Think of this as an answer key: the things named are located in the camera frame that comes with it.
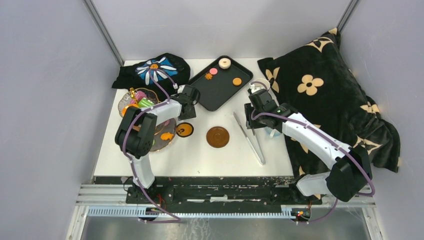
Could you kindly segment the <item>white mug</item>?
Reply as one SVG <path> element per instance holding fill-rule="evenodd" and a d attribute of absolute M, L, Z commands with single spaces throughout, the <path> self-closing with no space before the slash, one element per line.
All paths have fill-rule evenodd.
<path fill-rule="evenodd" d="M 282 134 L 277 129 L 273 129 L 273 128 L 270 128 L 270 127 L 266 127 L 265 131 L 266 131 L 266 133 L 267 133 L 267 135 L 270 139 L 279 137 Z"/>

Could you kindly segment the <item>green cake slice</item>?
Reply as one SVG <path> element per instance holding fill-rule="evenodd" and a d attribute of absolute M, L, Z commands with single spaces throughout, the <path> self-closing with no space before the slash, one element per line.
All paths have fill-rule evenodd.
<path fill-rule="evenodd" d="M 155 103 L 150 101 L 148 98 L 144 97 L 138 102 L 137 105 L 138 105 L 139 108 L 150 108 L 150 107 L 154 106 Z"/>

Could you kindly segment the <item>orange fish cookie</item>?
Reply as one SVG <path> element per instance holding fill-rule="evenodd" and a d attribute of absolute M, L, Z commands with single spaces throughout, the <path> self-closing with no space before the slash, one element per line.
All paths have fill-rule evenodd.
<path fill-rule="evenodd" d="M 162 141 L 171 141 L 174 138 L 175 134 L 171 132 L 165 132 L 160 135 Z"/>

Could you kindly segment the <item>metal tongs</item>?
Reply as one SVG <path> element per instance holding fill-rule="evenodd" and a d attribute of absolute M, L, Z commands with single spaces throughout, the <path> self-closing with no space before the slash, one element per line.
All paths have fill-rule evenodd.
<path fill-rule="evenodd" d="M 253 143 L 252 140 L 249 138 L 247 131 L 244 130 L 244 128 L 241 124 L 241 120 L 240 120 L 238 114 L 235 111 L 233 112 L 233 117 L 234 117 L 238 127 L 240 128 L 242 134 L 244 135 L 246 141 L 248 142 L 250 148 L 254 152 L 255 157 L 258 159 L 259 164 L 264 166 L 266 164 L 266 160 L 265 160 L 262 148 L 259 144 L 259 141 L 258 141 L 256 134 L 253 132 L 253 136 L 255 137 L 255 140 L 256 140 L 256 143 Z"/>

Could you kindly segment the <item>orange donut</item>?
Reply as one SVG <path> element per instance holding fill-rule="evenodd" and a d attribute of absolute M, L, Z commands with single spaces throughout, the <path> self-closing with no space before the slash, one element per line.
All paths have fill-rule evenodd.
<path fill-rule="evenodd" d="M 137 104 L 135 104 L 135 103 L 132 103 L 132 104 L 128 104 L 128 105 L 126 105 L 123 109 L 122 109 L 122 111 L 120 112 L 120 115 L 122 116 L 122 117 L 124 117 L 125 116 L 125 114 L 126 114 L 126 112 L 127 112 L 127 110 L 129 109 L 129 108 L 139 108 L 139 106 L 137 105 Z"/>

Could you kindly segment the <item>black paper cup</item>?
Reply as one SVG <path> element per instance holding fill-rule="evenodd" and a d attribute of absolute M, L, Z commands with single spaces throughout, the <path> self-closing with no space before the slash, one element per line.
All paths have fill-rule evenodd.
<path fill-rule="evenodd" d="M 271 88 L 269 81 L 265 78 L 257 78 L 252 81 L 250 84 L 261 84 L 264 87 L 264 90 L 268 91 Z"/>

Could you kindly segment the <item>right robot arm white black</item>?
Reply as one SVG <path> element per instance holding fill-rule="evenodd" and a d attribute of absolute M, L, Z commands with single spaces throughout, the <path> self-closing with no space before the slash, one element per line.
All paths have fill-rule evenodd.
<path fill-rule="evenodd" d="M 248 91 L 245 104 L 246 127 L 268 127 L 295 139 L 315 154 L 328 168 L 327 172 L 303 174 L 294 182 L 302 196 L 332 195 L 342 202 L 354 196 L 372 197 L 371 162 L 367 150 L 339 141 L 309 122 L 287 103 L 278 105 L 264 88 Z"/>

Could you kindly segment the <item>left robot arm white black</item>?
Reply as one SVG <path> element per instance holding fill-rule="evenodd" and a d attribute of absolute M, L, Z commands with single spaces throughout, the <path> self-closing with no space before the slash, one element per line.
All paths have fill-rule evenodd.
<path fill-rule="evenodd" d="M 156 127 L 170 119 L 187 120 L 196 117 L 195 104 L 200 92 L 191 85 L 181 85 L 177 93 L 153 106 L 128 107 L 114 137 L 115 143 L 128 158 L 133 182 L 148 189 L 155 182 L 149 152 L 154 145 Z"/>

